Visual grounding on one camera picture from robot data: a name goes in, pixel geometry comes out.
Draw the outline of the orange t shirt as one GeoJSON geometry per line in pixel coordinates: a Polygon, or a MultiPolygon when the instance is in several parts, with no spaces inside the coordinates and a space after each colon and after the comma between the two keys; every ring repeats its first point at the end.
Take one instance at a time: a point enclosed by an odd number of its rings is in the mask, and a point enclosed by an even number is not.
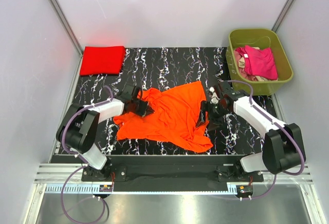
{"type": "Polygon", "coordinates": [[[140,117],[126,113],[113,117],[119,126],[117,139],[149,139],[171,142],[195,153],[203,153],[213,147],[205,136],[207,124],[197,126],[201,102],[206,95],[200,81],[176,86],[166,91],[150,88],[143,92],[153,113],[140,117]]]}

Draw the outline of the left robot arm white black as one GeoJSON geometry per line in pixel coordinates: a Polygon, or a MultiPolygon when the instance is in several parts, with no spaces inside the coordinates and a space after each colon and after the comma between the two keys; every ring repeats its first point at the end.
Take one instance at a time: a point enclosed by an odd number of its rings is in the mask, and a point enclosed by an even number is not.
{"type": "Polygon", "coordinates": [[[142,89],[128,85],[117,95],[109,86],[104,87],[109,97],[90,105],[72,104],[56,133],[56,140],[69,154],[79,157],[85,164],[84,174],[93,179],[107,181],[114,178],[111,160],[95,144],[98,124],[126,113],[146,117],[154,113],[148,101],[142,99],[142,89]]]}

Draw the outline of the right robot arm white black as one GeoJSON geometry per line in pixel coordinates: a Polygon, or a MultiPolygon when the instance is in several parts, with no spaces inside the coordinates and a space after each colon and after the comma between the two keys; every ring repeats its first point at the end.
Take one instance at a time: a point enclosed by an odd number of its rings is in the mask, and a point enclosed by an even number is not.
{"type": "Polygon", "coordinates": [[[246,120],[263,138],[262,152],[243,156],[229,169],[226,178],[238,180],[253,173],[270,172],[297,176],[305,168],[305,149],[300,127],[287,124],[265,111],[254,102],[250,92],[234,90],[232,81],[222,81],[210,88],[211,99],[201,101],[196,127],[208,123],[219,127],[222,119],[234,113],[246,120]]]}

